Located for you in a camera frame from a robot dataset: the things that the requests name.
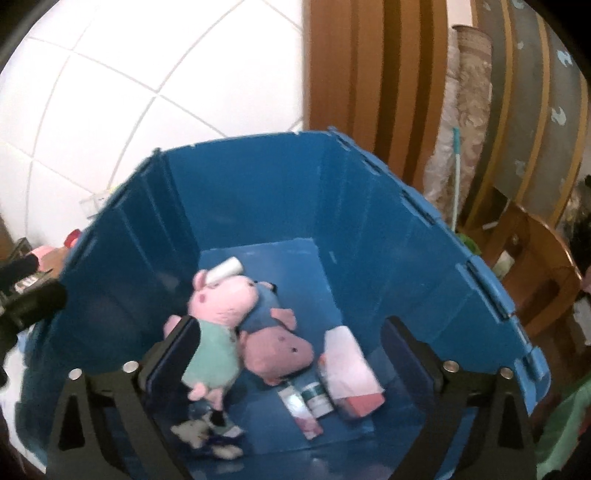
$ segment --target blue plastic bin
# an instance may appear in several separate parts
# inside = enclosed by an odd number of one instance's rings
[[[425,418],[384,354],[380,332],[390,315],[464,369],[511,367],[530,412],[549,388],[545,359],[494,275],[376,157],[338,132],[235,138],[156,151],[84,233],[61,275],[67,307],[37,325],[27,344],[17,407],[26,447],[45,460],[71,369],[92,375],[141,359],[161,340],[168,316],[185,313],[197,269],[231,255],[252,278],[278,285],[316,355],[327,329],[349,326],[387,400],[356,423],[326,416],[324,435],[308,442],[276,389],[244,372],[226,405],[246,430],[246,456],[197,460],[180,445],[195,478],[389,477]],[[310,369],[293,383],[313,378]],[[186,419],[177,414],[162,421],[164,431],[167,421]],[[470,421],[442,475],[457,462]]]

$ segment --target metal bolt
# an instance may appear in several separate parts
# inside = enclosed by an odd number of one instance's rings
[[[457,374],[460,371],[460,364],[454,360],[446,360],[443,362],[443,369],[451,374]]]
[[[499,373],[507,380],[511,380],[511,378],[513,378],[513,370],[511,370],[511,368],[503,367],[499,370]]]
[[[68,373],[68,378],[70,380],[78,380],[82,376],[82,370],[80,368],[75,368],[74,370]]]
[[[139,368],[139,363],[136,362],[135,360],[132,360],[131,362],[127,362],[123,365],[123,371],[126,374],[131,374],[131,373],[135,372],[138,368]]]

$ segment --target stuffed animal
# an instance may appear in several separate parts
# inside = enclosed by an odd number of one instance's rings
[[[244,366],[275,386],[282,379],[311,365],[314,351],[309,342],[292,333],[296,317],[291,309],[282,309],[274,285],[256,285],[259,301],[240,325],[240,344]]]
[[[201,342],[195,351],[182,382],[191,388],[189,400],[205,398],[214,410],[223,410],[223,395],[238,377],[242,365],[235,329],[258,301],[255,282],[234,275],[206,285],[205,270],[193,279],[195,289],[189,300],[189,315],[201,327]],[[180,321],[171,316],[164,325],[167,336]]]
[[[192,449],[201,450],[205,456],[234,460],[244,455],[242,449],[228,439],[214,435],[204,420],[185,421],[170,427],[170,431],[188,443]]]

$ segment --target pink pig plush toy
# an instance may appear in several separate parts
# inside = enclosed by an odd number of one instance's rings
[[[256,284],[258,303],[239,328],[245,368],[271,386],[314,360],[310,343],[292,333],[296,317],[291,309],[280,308],[273,287]]]
[[[223,396],[240,374],[242,365],[235,329],[256,305],[259,294],[253,280],[234,275],[206,285],[207,271],[193,279],[195,289],[188,313],[199,321],[201,342],[182,382],[191,388],[189,400],[205,398],[215,410],[223,410]],[[164,325],[164,336],[181,317],[172,315]]]

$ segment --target white cylinder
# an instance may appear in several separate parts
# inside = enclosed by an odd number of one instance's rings
[[[217,267],[213,267],[207,276],[205,277],[205,285],[211,285],[217,283],[224,278],[231,277],[232,275],[240,275],[244,272],[244,267],[236,257],[230,257],[227,260],[220,263]]]

